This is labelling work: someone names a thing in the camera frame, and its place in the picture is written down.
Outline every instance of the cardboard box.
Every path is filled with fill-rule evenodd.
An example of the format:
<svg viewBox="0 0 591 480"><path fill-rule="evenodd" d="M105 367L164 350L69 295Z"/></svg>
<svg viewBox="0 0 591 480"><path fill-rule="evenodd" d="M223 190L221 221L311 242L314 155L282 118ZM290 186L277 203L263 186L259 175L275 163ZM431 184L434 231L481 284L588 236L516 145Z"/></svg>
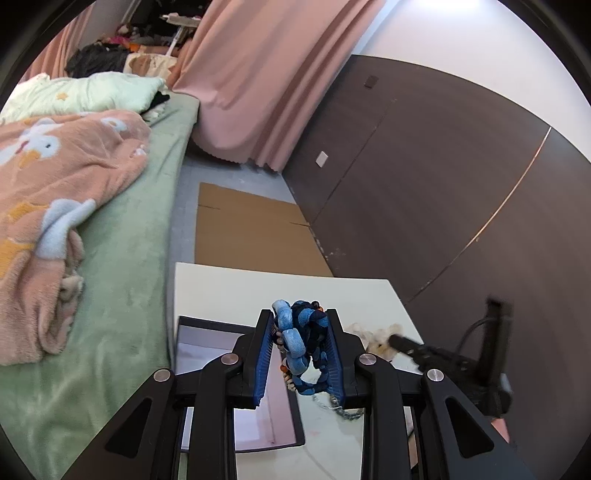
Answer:
<svg viewBox="0 0 591 480"><path fill-rule="evenodd" d="M297 205L209 183L199 187L195 263L333 276Z"/></svg>
<svg viewBox="0 0 591 480"><path fill-rule="evenodd" d="M253 327L180 317L175 374L200 370L211 360L231 352L240 335ZM279 369L281 354L273 348L265 395L255 410L234 409L236 452L258 452L303 445L304 429L296 394L287 390ZM189 449L193 408L187 408L181 451Z"/></svg>

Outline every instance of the blue rope toy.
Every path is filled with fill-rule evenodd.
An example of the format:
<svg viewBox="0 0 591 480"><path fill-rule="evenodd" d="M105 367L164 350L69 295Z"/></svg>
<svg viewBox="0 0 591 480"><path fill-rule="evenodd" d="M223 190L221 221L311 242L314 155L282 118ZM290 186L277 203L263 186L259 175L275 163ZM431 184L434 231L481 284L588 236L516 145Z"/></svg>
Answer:
<svg viewBox="0 0 591 480"><path fill-rule="evenodd" d="M324 391L332 394L325 345L329 325L326 313L317 301L298 300L290 306L285 300L277 300L272 308L277 327L274 342L285 353L286 365L282 365L281 370L288 387L291 380L301 395ZM320 378L315 384L301 379L301 375L308 370L310 360L320 370Z"/></svg>

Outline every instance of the cartoon print blanket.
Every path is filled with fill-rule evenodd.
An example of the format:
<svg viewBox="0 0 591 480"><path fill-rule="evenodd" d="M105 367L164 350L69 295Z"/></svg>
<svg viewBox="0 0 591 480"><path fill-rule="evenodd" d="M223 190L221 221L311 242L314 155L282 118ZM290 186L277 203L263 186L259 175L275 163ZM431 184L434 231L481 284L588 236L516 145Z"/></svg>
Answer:
<svg viewBox="0 0 591 480"><path fill-rule="evenodd" d="M117 110L0 127L0 365L64 349L83 281L75 228L140 175L149 135Z"/></svg>

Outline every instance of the light switch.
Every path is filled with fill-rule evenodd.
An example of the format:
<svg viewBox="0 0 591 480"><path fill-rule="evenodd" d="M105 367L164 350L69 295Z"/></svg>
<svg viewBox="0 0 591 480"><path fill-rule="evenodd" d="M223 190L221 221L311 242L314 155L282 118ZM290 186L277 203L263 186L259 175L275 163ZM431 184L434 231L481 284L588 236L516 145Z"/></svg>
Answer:
<svg viewBox="0 0 591 480"><path fill-rule="evenodd" d="M320 155L318 155L318 158L316 159L316 164L321 168L324 167L324 164L326 163L326 159L328 157L329 156L326 153L320 152Z"/></svg>

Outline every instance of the black cable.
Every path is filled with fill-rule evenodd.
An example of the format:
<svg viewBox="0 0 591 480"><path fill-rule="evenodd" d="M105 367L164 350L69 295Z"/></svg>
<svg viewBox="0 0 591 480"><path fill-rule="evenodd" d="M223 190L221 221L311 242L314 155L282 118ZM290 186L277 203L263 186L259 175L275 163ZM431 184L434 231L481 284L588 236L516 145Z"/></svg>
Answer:
<svg viewBox="0 0 591 480"><path fill-rule="evenodd" d="M466 332L462 336L460 342L457 344L455 355L460 355L460 352L462 351L464 344L468 340L468 337L474 332L474 330L476 330L479 326L484 325L485 323L492 322L493 320L494 319L491 317L485 317L483 319L478 320L477 322L472 323L472 325L468 327L468 330L466 330Z"/></svg>

